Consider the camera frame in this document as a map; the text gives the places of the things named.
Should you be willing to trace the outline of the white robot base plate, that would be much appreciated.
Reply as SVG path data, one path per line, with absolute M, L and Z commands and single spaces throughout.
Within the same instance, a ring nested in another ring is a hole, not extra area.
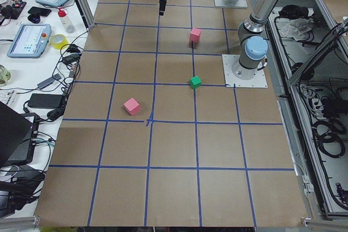
M 260 62 L 255 69 L 245 69 L 239 63 L 240 55 L 222 55 L 223 72 L 226 87 L 267 88 L 267 81 Z

